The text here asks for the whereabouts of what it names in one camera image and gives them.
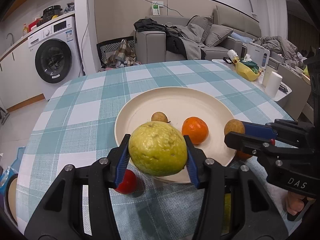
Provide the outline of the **right hand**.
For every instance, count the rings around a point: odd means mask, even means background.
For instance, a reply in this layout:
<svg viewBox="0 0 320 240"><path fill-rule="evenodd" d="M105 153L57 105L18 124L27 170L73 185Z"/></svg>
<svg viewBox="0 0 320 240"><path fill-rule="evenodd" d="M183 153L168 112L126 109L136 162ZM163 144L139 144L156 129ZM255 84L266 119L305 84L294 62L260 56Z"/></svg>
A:
<svg viewBox="0 0 320 240"><path fill-rule="evenodd" d="M308 201L312 201L312 202L315 201L315 199L313 198L309 198L309 197L289 191L285 199L287 212L293 216L301 212L304 209L304 205L305 205L303 202L304 199L307 199Z"/></svg>

